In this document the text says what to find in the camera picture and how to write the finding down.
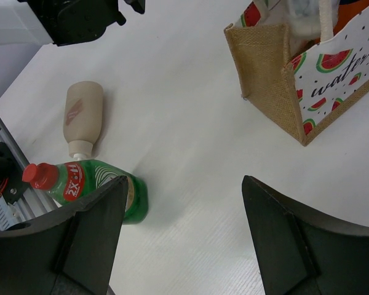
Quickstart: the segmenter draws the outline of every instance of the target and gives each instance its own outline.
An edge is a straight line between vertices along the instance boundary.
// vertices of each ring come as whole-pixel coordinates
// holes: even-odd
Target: red wire
[[[8,184],[8,178],[3,180],[3,182],[0,184],[0,196],[2,195],[2,192],[6,189],[7,184]]]

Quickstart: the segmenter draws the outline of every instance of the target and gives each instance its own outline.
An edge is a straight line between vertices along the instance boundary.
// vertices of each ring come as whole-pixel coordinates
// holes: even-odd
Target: green bottle
[[[102,161],[83,160],[59,165],[30,164],[25,168],[22,180],[35,189],[47,191],[59,204],[65,205],[120,175],[126,175],[129,181],[123,223],[139,223],[148,212],[148,190],[145,182]]]

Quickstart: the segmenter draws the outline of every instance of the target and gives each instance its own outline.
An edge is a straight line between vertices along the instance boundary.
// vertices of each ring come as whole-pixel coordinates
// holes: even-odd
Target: red logo on bottle
[[[68,126],[76,116],[80,112],[84,110],[84,104],[82,102],[82,98],[78,99],[78,101],[73,105],[71,109],[69,109],[66,117],[66,126]]]
[[[76,162],[65,163],[67,168],[67,183],[63,197],[67,201],[75,201],[81,196],[85,185],[85,173],[82,166]]]

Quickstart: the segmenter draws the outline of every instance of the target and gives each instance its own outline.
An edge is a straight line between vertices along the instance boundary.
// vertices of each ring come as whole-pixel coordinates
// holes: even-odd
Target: beige bottle
[[[85,160],[92,156],[103,120],[103,87],[84,81],[67,91],[63,133],[68,142],[69,156]]]

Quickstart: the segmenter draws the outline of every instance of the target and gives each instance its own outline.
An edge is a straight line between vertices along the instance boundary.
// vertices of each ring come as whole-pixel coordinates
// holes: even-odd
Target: bag handle
[[[319,0],[321,42],[333,38],[332,9],[331,0]]]

